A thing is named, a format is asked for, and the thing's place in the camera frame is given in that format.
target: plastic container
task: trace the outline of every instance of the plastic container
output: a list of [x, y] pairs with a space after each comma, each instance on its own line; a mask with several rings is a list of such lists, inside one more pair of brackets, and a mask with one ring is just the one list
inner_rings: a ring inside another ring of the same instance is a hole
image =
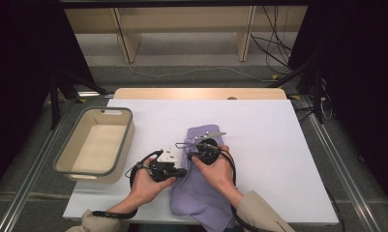
[[73, 181], [114, 183], [121, 177], [134, 130], [129, 108], [86, 108], [55, 159], [54, 169]]

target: beige sleeve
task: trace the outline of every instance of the beige sleeve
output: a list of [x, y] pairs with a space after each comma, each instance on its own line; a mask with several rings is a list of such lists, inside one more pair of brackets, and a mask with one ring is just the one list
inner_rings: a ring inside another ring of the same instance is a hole
[[270, 231], [294, 232], [256, 192], [246, 193], [239, 202], [236, 214], [247, 224]]
[[94, 217], [90, 210], [86, 210], [81, 218], [81, 225], [74, 226], [67, 232], [110, 232], [118, 231], [120, 222], [115, 218]]

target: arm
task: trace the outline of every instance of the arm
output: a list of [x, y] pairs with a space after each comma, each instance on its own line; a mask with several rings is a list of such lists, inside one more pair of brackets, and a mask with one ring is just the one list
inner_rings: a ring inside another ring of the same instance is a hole
[[[229, 147], [219, 147], [231, 159]], [[209, 185], [219, 191], [236, 209], [237, 215], [247, 224], [269, 231], [294, 231], [270, 205], [256, 192], [245, 195], [232, 182], [232, 169], [229, 162], [222, 156], [211, 164], [206, 165], [200, 159], [193, 158], [194, 164], [204, 175]]]
[[[139, 169], [136, 172], [134, 185], [130, 194], [118, 204], [112, 206], [107, 212], [115, 214], [130, 214], [139, 206], [151, 202], [165, 188], [172, 185], [175, 177], [171, 177], [162, 182], [154, 182], [146, 170]], [[74, 226], [67, 232], [108, 232], [118, 231], [119, 219], [107, 217], [94, 217], [90, 210], [87, 210], [81, 218], [81, 225]]]

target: person's left hand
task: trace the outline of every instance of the person's left hand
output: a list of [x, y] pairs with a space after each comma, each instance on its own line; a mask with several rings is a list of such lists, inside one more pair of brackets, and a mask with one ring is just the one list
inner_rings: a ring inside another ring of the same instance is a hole
[[[145, 164], [149, 165], [151, 160], [146, 160]], [[175, 180], [175, 177], [171, 177], [162, 182], [155, 182], [149, 176], [148, 171], [141, 168], [136, 171], [133, 187], [127, 198], [108, 209], [108, 211], [117, 214], [129, 214], [139, 206], [154, 200], [162, 190], [170, 187]]]

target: purple cloth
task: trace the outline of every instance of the purple cloth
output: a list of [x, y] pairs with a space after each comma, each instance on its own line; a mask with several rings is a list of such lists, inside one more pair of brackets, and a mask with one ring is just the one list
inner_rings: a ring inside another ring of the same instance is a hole
[[[206, 132], [220, 132], [217, 125], [206, 125], [188, 129], [186, 143], [198, 143], [194, 138]], [[219, 145], [224, 142], [220, 136], [214, 138]], [[200, 170], [187, 158], [188, 152], [196, 152], [196, 147], [184, 148], [181, 160], [188, 170], [184, 179], [172, 185], [170, 207], [177, 216], [191, 216], [199, 221], [208, 232], [222, 232], [235, 226], [236, 221], [230, 211], [230, 203], [214, 188], [209, 186]]]

